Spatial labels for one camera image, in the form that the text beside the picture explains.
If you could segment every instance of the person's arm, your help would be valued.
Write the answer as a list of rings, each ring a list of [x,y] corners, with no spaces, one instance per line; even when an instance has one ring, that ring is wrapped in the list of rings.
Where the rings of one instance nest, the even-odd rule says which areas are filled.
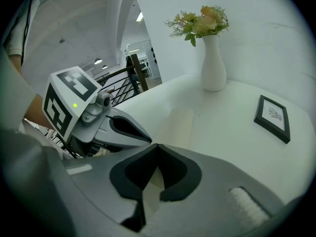
[[[22,76],[21,70],[21,56],[20,55],[9,55],[9,59],[11,60],[15,69],[19,72]],[[43,98],[36,94],[35,98],[33,99],[31,105],[29,106],[28,110],[26,111],[24,117],[29,121],[39,124],[41,126],[47,127],[49,129],[54,129],[52,125],[47,120],[46,116],[44,115],[41,106],[42,106]]]

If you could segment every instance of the ceiling light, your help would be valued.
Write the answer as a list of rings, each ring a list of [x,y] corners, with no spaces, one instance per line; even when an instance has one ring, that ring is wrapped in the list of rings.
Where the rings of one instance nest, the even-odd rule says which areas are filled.
[[[102,62],[102,60],[101,60],[100,58],[96,58],[96,59],[94,60],[94,64],[99,64],[100,62]]]
[[[140,21],[142,21],[142,19],[143,19],[143,13],[140,12],[139,15],[138,15],[138,18],[136,19],[136,21],[140,22]]]

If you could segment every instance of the black metal railing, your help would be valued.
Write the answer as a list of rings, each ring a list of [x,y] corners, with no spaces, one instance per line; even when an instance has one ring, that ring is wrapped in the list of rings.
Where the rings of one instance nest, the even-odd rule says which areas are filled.
[[[132,98],[132,97],[134,97],[134,96],[136,96],[136,95],[138,95],[138,94],[140,94],[137,81],[140,83],[140,86],[141,86],[143,91],[148,90],[148,86],[147,86],[143,71],[140,67],[137,55],[136,54],[131,55],[131,60],[133,63],[132,66],[128,66],[128,67],[123,68],[119,71],[116,71],[112,74],[102,76],[101,78],[97,78],[97,80],[96,80],[99,84],[104,86],[105,83],[110,78],[113,78],[113,77],[115,77],[119,74],[122,74],[122,73],[127,73],[126,77],[119,79],[119,80],[117,80],[109,85],[106,85],[106,86],[102,87],[102,89],[101,89],[102,91],[106,91],[110,94],[110,98],[111,98],[113,107],[128,100],[128,99],[130,99],[130,98]],[[137,75],[136,77],[133,76],[130,72],[131,70],[134,70],[134,69],[135,69],[135,72]],[[116,84],[119,81],[124,81],[121,87],[111,88],[111,86],[113,86],[114,84]],[[133,95],[127,97],[128,93],[131,91],[134,92]]]

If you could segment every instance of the picture frame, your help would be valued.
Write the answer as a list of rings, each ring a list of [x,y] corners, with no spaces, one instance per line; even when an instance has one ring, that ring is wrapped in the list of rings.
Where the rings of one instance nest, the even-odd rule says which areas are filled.
[[[260,95],[254,122],[274,134],[284,143],[290,142],[290,125],[286,107],[276,101]]]

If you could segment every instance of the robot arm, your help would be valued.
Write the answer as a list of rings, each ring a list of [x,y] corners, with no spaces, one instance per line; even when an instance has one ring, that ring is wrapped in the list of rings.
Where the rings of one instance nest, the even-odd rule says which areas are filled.
[[[68,147],[85,157],[100,147],[118,152],[148,145],[148,133],[130,115],[111,107],[110,95],[81,68],[50,75],[42,109]]]

